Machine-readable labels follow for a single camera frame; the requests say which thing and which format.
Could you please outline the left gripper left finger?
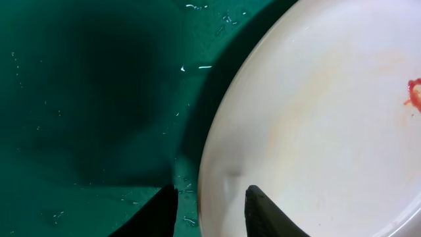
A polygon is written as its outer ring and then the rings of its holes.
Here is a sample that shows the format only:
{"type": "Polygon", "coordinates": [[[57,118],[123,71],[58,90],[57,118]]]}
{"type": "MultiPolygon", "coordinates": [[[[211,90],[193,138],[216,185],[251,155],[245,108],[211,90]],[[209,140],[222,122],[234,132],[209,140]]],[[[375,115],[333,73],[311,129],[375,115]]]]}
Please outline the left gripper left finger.
{"type": "Polygon", "coordinates": [[[170,184],[109,237],[173,237],[177,211],[178,190],[170,184]]]}

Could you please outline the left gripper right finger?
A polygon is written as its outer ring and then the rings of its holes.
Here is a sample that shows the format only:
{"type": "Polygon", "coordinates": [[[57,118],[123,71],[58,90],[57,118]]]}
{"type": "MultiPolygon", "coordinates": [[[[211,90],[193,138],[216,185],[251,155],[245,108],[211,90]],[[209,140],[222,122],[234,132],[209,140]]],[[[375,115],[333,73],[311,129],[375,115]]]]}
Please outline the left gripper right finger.
{"type": "Polygon", "coordinates": [[[244,215],[248,237],[310,237],[256,185],[246,190],[244,215]]]}

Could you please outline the pinkish white plate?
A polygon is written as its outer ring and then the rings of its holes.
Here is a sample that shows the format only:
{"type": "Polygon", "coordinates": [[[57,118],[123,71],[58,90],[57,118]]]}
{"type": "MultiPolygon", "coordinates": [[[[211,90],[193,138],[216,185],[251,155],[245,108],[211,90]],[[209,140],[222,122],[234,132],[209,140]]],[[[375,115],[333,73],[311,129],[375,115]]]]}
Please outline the pinkish white plate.
{"type": "Polygon", "coordinates": [[[420,235],[420,2],[298,1],[245,60],[201,159],[203,236],[258,186],[310,236],[420,235]]]}

